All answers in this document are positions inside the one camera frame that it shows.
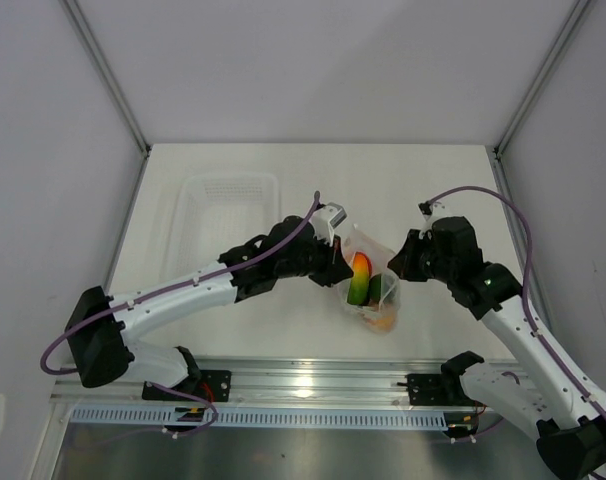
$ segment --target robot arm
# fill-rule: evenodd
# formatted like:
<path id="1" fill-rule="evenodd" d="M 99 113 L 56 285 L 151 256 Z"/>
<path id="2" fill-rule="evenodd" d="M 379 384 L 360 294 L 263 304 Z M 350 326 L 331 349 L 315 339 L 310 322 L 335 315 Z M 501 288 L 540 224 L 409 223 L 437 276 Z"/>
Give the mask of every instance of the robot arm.
<path id="1" fill-rule="evenodd" d="M 336 204 L 308 217 L 287 217 L 268 235 L 234 247 L 193 274 L 145 291 L 108 297 L 101 287 L 81 295 L 66 331 L 109 312 L 68 337 L 83 386 L 120 378 L 192 393 L 200 372 L 183 347 L 163 348 L 140 337 L 188 314 L 269 292 L 281 278 L 307 276 L 329 287 L 352 276 L 334 228 L 346 218 Z"/>
<path id="2" fill-rule="evenodd" d="M 535 439 L 539 454 L 559 478 L 579 479 L 603 465 L 606 393 L 576 365 L 528 303 L 532 328 L 521 285 L 503 265 L 483 260 L 474 229 L 464 217 L 451 216 L 439 202 L 419 208 L 425 225 L 410 230 L 389 268 L 408 281 L 445 283 L 454 300 L 508 347 L 542 396 L 497 374 L 471 352 L 447 362 L 442 371 L 452 373 L 448 364 L 462 364 L 454 373 L 463 392 Z"/>

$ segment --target toy fruit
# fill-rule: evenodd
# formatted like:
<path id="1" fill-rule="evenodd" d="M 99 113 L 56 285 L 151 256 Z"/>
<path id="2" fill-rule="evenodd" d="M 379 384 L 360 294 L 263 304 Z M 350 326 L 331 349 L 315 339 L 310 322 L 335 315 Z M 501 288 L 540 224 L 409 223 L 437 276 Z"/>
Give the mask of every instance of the toy fruit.
<path id="1" fill-rule="evenodd" d="M 347 292 L 347 303 L 350 305 L 363 305 L 368 300 L 370 276 L 372 275 L 372 262 L 364 253 L 356 252 L 352 261 L 354 276 L 350 281 L 350 290 Z"/>

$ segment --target gray wall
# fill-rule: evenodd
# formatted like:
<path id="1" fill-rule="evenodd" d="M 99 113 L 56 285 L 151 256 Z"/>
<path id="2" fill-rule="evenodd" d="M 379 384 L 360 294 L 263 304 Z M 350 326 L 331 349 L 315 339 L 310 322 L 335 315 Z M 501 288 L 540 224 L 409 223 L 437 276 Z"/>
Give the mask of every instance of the gray wall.
<path id="1" fill-rule="evenodd" d="M 152 143 L 492 145 L 574 0 L 81 0 Z"/>
<path id="2" fill-rule="evenodd" d="M 505 166 L 532 222 L 554 333 L 606 388 L 606 0 L 596 3 Z"/>
<path id="3" fill-rule="evenodd" d="M 0 480 L 29 471 L 39 356 L 104 279 L 140 162 L 58 3 L 0 0 Z"/>

